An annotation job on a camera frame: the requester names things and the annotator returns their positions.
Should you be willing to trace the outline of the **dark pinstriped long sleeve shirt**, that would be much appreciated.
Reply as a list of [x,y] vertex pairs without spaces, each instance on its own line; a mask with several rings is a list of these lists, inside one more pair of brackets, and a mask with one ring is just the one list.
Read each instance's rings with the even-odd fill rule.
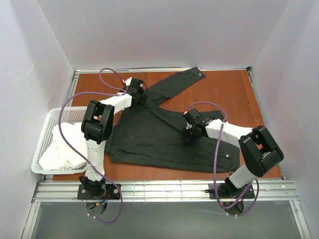
[[124,110],[114,126],[104,149],[110,160],[208,173],[238,169],[239,148],[207,137],[185,142],[182,129],[186,121],[181,113],[160,107],[205,77],[193,67],[148,86],[148,98]]

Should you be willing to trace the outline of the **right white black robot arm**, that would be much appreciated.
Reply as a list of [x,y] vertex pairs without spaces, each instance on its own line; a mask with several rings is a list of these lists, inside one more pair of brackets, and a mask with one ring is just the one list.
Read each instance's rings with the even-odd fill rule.
[[264,176],[284,159],[282,150],[265,126],[242,127],[210,118],[186,122],[187,127],[182,133],[187,142],[202,137],[219,139],[242,152],[244,164],[217,187],[221,196],[239,196],[248,183]]

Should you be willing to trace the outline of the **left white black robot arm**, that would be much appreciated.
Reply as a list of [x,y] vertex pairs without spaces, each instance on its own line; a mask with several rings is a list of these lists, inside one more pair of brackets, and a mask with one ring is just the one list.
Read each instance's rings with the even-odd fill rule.
[[87,143],[87,170],[84,183],[89,181],[100,182],[105,175],[104,171],[104,148],[109,139],[114,115],[133,103],[147,98],[143,84],[136,87],[126,87],[126,93],[117,93],[106,100],[91,100],[82,121],[81,130]]

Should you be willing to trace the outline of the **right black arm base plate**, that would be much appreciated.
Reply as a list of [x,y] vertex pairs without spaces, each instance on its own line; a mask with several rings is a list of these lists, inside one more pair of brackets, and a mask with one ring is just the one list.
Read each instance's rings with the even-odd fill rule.
[[[241,193],[244,191],[246,186],[237,189],[237,188],[230,188],[225,183],[217,183],[217,192],[220,199],[237,199]],[[215,190],[214,190],[214,184],[208,184],[208,189],[205,189],[205,193],[209,194],[210,199],[216,199]],[[255,192],[253,189],[253,186],[250,185],[245,194],[243,195],[243,198],[247,199],[254,199],[255,198]]]

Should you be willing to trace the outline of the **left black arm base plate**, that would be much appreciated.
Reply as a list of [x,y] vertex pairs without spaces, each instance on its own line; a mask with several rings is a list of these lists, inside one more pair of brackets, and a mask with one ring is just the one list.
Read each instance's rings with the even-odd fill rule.
[[80,185],[77,194],[78,200],[119,200],[120,197],[119,189],[113,184],[102,185],[99,189],[90,189],[87,186]]

